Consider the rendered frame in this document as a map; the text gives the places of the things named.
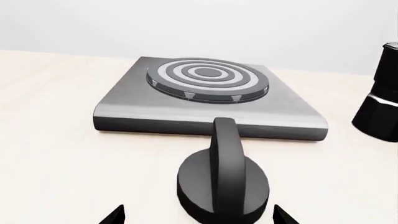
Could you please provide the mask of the grey stove base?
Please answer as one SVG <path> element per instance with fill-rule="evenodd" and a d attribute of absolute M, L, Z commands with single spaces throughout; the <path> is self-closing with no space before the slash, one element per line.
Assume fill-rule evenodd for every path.
<path fill-rule="evenodd" d="M 213 120 L 225 117 L 235 120 L 244 138 L 321 141 L 328 133 L 326 119 L 262 65 L 246 66 L 268 78 L 265 96 L 239 104 L 208 104 L 166 95 L 147 83 L 148 66 L 167 59 L 140 57 L 97 104 L 95 129 L 209 136 Z"/>

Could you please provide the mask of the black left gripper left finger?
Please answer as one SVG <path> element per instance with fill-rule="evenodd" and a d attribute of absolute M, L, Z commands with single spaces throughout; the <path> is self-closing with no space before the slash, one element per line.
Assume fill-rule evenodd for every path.
<path fill-rule="evenodd" d="M 124 224 L 125 222 L 125 211 L 124 205 L 119 205 L 113 210 L 106 218 L 104 218 L 98 224 Z"/>

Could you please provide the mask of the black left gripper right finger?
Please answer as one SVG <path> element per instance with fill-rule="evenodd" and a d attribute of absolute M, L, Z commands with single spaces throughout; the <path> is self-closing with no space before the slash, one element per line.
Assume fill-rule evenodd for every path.
<path fill-rule="evenodd" d="M 292 218 L 292 216 L 290 216 L 279 205 L 274 205 L 272 219 L 274 224 L 299 224 L 299 222 Z"/>

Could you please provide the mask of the black moka pot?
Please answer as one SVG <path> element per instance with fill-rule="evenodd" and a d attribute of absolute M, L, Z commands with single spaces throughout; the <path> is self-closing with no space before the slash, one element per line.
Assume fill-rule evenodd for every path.
<path fill-rule="evenodd" d="M 368 136 L 398 142 L 398 42 L 383 45 L 371 91 L 351 123 Z"/>

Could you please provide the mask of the round ringed burner plate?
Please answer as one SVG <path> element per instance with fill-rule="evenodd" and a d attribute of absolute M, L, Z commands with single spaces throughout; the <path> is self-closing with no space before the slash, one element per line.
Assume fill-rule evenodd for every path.
<path fill-rule="evenodd" d="M 269 91 L 268 78 L 258 70 L 238 63 L 178 58 L 153 63 L 147 83 L 175 98 L 208 104 L 239 104 L 258 100 Z"/>

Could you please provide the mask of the black stove knob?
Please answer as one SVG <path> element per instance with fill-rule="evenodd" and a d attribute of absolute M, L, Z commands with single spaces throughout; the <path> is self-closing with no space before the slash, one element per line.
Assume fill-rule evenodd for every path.
<path fill-rule="evenodd" d="M 254 224 L 269 194 L 268 178 L 244 155 L 231 118 L 214 119 L 210 147 L 188 156 L 177 174 L 178 200 L 201 224 Z"/>

